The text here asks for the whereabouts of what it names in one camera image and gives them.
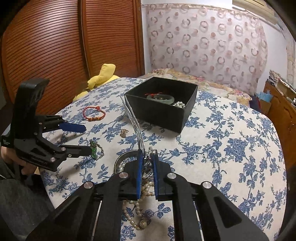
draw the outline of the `yellow plush toy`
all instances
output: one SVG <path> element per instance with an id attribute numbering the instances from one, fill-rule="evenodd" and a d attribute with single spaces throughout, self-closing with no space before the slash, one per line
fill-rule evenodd
<path id="1" fill-rule="evenodd" d="M 108 83 L 112 80 L 118 79 L 119 77 L 114 74 L 116 66 L 114 64 L 103 64 L 100 70 L 100 74 L 92 77 L 87 83 L 87 89 L 83 90 L 79 95 L 75 96 L 73 101 L 76 101 L 83 96 L 85 96 L 88 92 L 92 91 L 94 88 Z"/>

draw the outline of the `wooden wardrobe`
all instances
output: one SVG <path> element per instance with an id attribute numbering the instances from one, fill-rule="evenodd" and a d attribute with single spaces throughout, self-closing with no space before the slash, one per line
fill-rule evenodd
<path id="1" fill-rule="evenodd" d="M 22 81 L 50 80 L 37 112 L 55 114 L 98 75 L 144 74 L 140 0 L 31 0 L 1 39 L 3 79 L 13 102 Z"/>

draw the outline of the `blue floral tablecloth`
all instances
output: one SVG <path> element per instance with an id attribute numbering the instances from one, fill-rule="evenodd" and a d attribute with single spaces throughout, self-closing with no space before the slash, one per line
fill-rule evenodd
<path id="1" fill-rule="evenodd" d="M 89 145 L 97 141 L 97 161 L 89 156 L 68 158 L 56 173 L 41 171 L 44 186 L 55 207 L 59 206 L 82 183 L 107 181 L 113 174 L 116 158 L 137 149 L 136 135 L 125 115 L 120 96 L 142 79 L 120 78 L 91 91 L 58 114 L 70 123 L 84 124 L 83 134 L 66 131 L 45 133 L 44 137 L 59 145 Z M 86 106 L 101 106 L 106 112 L 102 121 L 88 122 L 82 116 Z M 87 110 L 88 116 L 98 115 Z M 159 159 L 189 182 L 210 181 L 270 240 L 281 227 L 286 202 L 286 171 L 283 152 L 272 122 L 264 115 L 229 99 L 198 91 L 192 113 L 180 135 L 161 127 L 140 122 L 146 149 L 158 150 Z M 120 130 L 127 129 L 125 138 Z M 141 203 L 148 220 L 144 231 L 137 231 L 122 216 L 121 241 L 173 241 L 171 202 L 157 202 L 147 197 Z M 128 212 L 137 221 L 134 205 Z"/>

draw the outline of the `open black box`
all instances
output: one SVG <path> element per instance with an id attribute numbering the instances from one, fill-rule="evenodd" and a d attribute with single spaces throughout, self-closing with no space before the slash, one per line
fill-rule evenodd
<path id="1" fill-rule="evenodd" d="M 171 95 L 185 108 L 147 99 L 145 94 Z M 152 77 L 125 93 L 137 119 L 181 133 L 195 104 L 197 85 L 178 80 Z"/>

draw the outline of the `wooden dresser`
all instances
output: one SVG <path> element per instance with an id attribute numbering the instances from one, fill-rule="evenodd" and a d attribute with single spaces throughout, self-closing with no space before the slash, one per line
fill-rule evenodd
<path id="1" fill-rule="evenodd" d="M 268 81 L 264 92 L 267 90 L 273 95 L 267 117 L 278 133 L 288 170 L 296 163 L 296 108 Z"/>

